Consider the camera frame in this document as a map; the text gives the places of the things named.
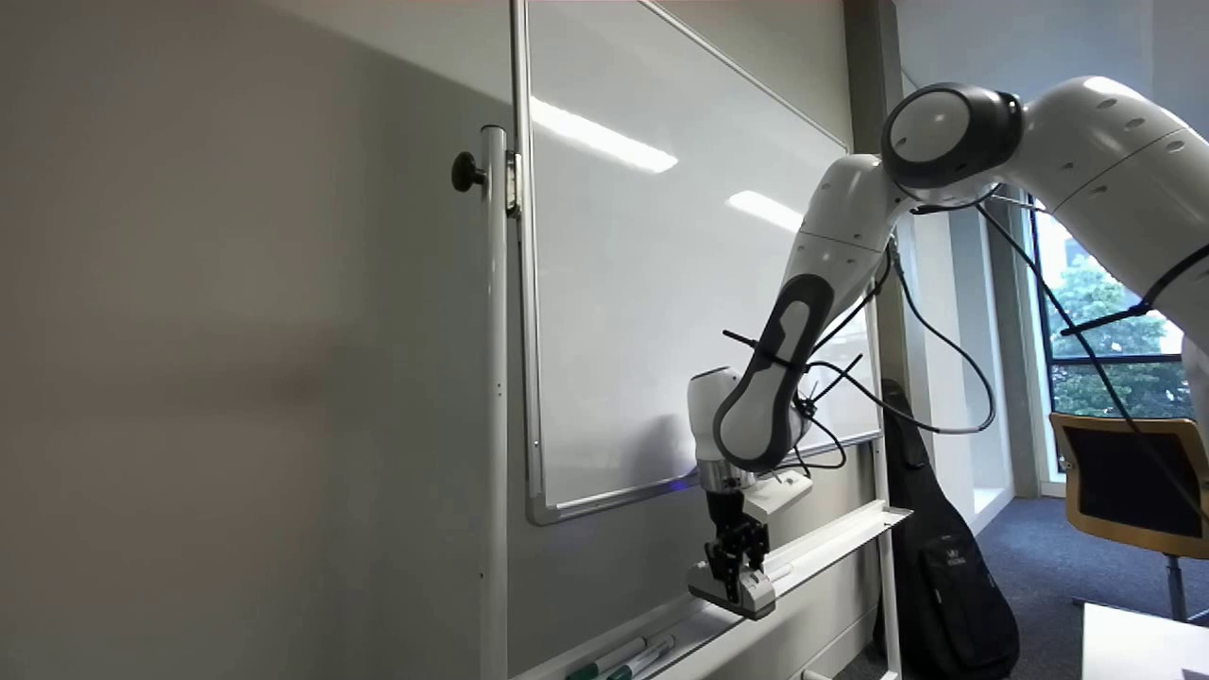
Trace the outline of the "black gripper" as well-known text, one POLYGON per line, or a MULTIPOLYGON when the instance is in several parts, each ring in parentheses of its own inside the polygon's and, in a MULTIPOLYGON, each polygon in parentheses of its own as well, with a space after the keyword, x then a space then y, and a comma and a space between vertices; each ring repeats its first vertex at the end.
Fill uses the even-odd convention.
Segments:
MULTIPOLYGON (((746 545, 746 565, 765 573, 765 559, 771 550, 771 538, 767 524, 746 514, 746 494, 742 491, 712 491, 706 494, 706 514, 716 520, 716 538, 723 545, 746 545)), ((706 541, 703 557, 706 557, 706 570, 716 580, 725 580, 731 573, 731 550, 706 541)))

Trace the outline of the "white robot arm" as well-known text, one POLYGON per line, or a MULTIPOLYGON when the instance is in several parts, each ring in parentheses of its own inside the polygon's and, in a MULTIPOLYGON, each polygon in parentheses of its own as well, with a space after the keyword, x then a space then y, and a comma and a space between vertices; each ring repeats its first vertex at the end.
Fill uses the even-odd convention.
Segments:
POLYGON ((806 433, 799 382, 879 277, 910 214, 963 213, 993 190, 1036 196, 1143 306, 1183 332, 1189 382, 1209 368, 1209 140, 1107 74, 1026 101, 993 86, 935 82, 907 96, 879 142, 832 164, 795 235, 780 293, 750 364, 689 382, 689 419, 716 538, 694 579, 765 579, 767 524, 750 485, 806 433))

